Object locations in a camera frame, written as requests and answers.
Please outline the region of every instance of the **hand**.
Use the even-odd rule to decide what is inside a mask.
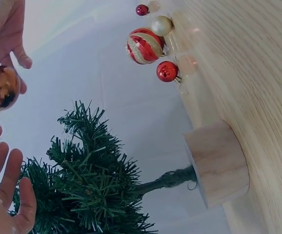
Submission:
[[[32,60],[23,48],[25,0],[0,0],[0,63],[14,68],[10,53],[13,52],[20,66],[30,69]],[[21,79],[20,93],[27,86]]]
[[[4,142],[0,143],[0,172],[8,151],[8,145]],[[37,204],[32,184],[28,178],[23,178],[19,184],[21,204],[18,214],[11,217],[7,212],[12,203],[22,160],[23,155],[20,150],[14,149],[10,152],[0,184],[0,234],[28,234],[34,225]]]

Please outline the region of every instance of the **artificial christmas tree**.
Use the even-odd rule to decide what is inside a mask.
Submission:
[[[58,119],[72,139],[56,137],[47,151],[55,166],[35,158],[23,164],[20,179],[30,178],[38,204],[31,234],[156,233],[147,223],[148,214],[141,213],[143,195],[197,182],[193,166],[188,166],[141,184],[136,161],[121,153],[120,140],[108,131],[103,114],[76,102],[73,111]],[[18,188],[13,202],[11,215],[19,210]]]

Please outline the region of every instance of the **wooden tree stand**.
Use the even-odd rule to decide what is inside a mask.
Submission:
[[[197,128],[184,137],[208,208],[247,193],[247,163],[233,130],[226,122],[220,120]]]

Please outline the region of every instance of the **wooden table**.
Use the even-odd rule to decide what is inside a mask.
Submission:
[[[282,0],[158,0],[151,7],[150,17],[173,20],[166,42],[194,127],[223,119],[243,148],[250,189],[224,204],[232,233],[282,234]]]

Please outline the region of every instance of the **red ornament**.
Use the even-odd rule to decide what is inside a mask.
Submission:
[[[150,64],[163,55],[164,40],[149,28],[139,28],[130,33],[127,54],[138,64]]]
[[[156,73],[158,78],[163,82],[180,82],[181,78],[178,77],[179,69],[177,65],[170,61],[164,61],[157,66]]]
[[[149,8],[146,5],[143,5],[143,4],[138,5],[136,7],[135,11],[139,16],[145,16],[150,12]]]

